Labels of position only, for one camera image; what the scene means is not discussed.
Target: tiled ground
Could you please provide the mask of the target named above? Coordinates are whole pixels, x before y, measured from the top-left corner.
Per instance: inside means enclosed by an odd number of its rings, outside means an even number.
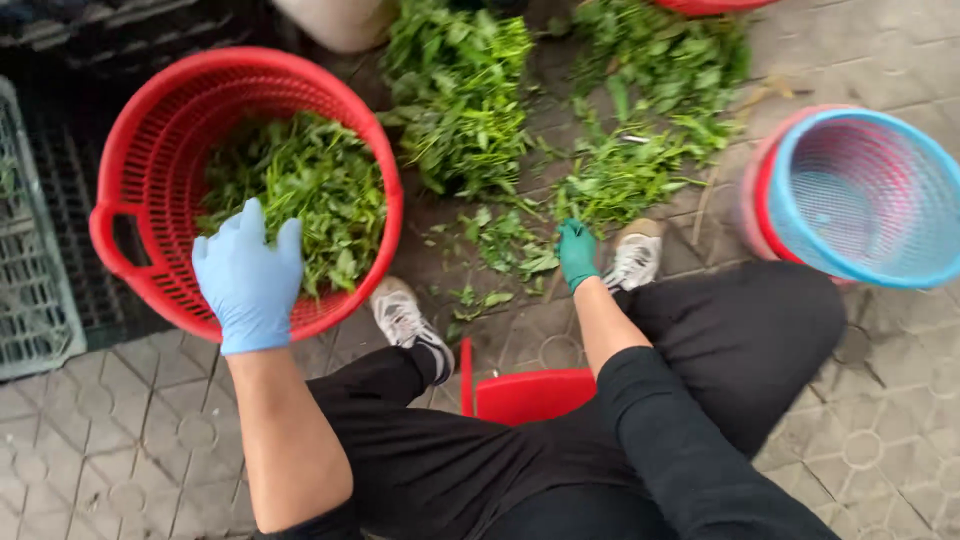
[[[550,2],[534,4],[531,22],[542,24]],[[960,154],[956,0],[784,0],[755,18],[756,78],[781,75],[813,92],[754,107],[744,140],[724,157],[695,242],[699,189],[652,212],[671,226],[665,277],[749,256],[733,230],[734,183],[752,142],[802,106],[853,103],[889,111]],[[564,42],[544,43],[532,61],[548,93],[534,106],[531,129],[553,144],[570,144],[577,129],[557,107],[568,91],[570,51]],[[372,107],[389,107],[375,59],[323,62]],[[603,96],[595,98],[602,106]],[[521,184],[536,197],[565,167],[555,163]],[[413,195],[408,206],[426,211],[408,213],[395,273],[421,292],[431,283],[504,285],[483,271],[444,269],[436,254],[423,251],[418,233],[448,221],[456,208]],[[844,540],[960,539],[960,286],[855,288],[846,296],[851,326],[843,346],[784,418],[756,467]],[[583,365],[571,301],[560,291],[555,298],[544,305],[521,294],[473,323],[468,333],[480,377]],[[449,302],[424,302],[444,325]],[[370,313],[361,310],[296,349],[305,374],[317,377],[381,345]],[[456,412],[458,384],[455,377],[415,405]],[[193,539],[252,530],[226,366],[214,345],[182,332],[85,355],[56,373],[0,387],[0,437],[0,538]]]

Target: person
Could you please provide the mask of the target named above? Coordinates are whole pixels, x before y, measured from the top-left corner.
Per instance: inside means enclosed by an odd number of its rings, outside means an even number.
[[[223,327],[257,527],[268,538],[835,539],[750,460],[844,328],[830,280],[754,262],[654,282],[660,228],[616,239],[605,279],[575,220],[557,251],[597,394],[510,428],[407,408],[454,371],[410,288],[371,297],[394,346],[304,382],[290,349],[300,223],[265,243],[251,199],[193,262]]]

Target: red plastic stool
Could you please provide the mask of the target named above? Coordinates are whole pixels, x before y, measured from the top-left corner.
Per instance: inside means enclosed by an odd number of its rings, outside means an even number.
[[[481,380],[473,409],[473,349],[464,338],[460,349],[460,401],[464,416],[519,426],[563,416],[597,393],[589,369],[551,369]]]

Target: shoe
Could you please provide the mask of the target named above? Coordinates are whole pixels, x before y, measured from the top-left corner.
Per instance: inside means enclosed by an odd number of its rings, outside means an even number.
[[[423,348],[437,362],[434,385],[453,374],[455,358],[440,335],[426,322],[417,306],[417,295],[399,278],[387,276],[370,296],[373,318],[391,345],[407,350]]]
[[[616,235],[613,270],[604,278],[607,289],[630,291],[654,280],[660,269],[663,232],[651,219],[637,219]]]

